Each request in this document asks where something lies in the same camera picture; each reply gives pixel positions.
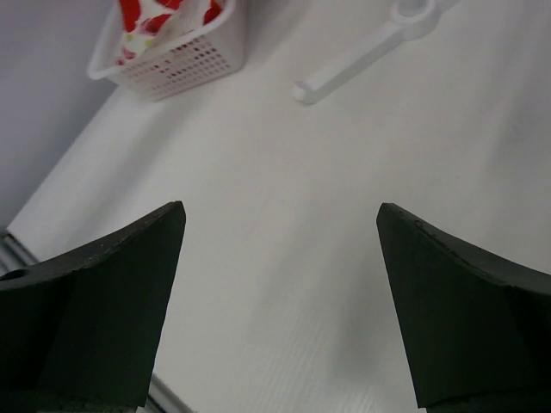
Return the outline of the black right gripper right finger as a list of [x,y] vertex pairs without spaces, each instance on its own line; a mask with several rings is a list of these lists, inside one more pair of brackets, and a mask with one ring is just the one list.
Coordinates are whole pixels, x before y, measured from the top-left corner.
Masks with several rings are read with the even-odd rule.
[[392,203],[376,218],[417,404],[550,405],[550,277]]

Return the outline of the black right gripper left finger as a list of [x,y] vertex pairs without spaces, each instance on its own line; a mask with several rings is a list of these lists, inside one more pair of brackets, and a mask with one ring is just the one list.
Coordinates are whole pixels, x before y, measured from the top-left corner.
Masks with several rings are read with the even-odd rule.
[[1,279],[4,407],[145,405],[186,213],[132,224]]

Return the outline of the red poppy print skirt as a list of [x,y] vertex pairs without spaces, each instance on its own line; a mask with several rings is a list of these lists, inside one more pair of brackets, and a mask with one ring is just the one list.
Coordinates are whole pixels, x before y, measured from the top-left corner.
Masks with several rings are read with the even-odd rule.
[[153,47],[210,23],[225,4],[217,0],[120,0],[122,36],[114,64],[125,65]]

